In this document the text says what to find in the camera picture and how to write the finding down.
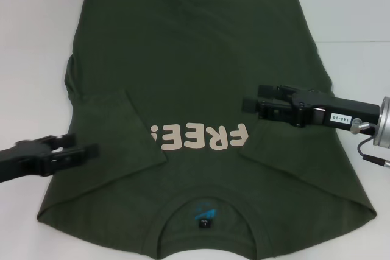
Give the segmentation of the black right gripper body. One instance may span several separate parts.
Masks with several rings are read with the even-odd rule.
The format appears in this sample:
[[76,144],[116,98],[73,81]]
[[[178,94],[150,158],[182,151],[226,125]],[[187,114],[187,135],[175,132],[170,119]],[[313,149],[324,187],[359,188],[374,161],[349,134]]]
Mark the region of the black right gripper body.
[[380,106],[342,99],[315,90],[300,90],[291,96],[292,123],[298,127],[322,125],[349,131],[354,119],[377,124]]

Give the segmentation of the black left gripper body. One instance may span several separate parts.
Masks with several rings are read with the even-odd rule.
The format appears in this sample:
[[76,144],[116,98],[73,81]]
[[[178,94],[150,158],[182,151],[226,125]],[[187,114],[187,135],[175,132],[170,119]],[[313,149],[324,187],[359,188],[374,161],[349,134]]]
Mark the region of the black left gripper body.
[[1,151],[1,183],[29,175],[47,177],[53,148],[50,144],[32,140],[19,141]]

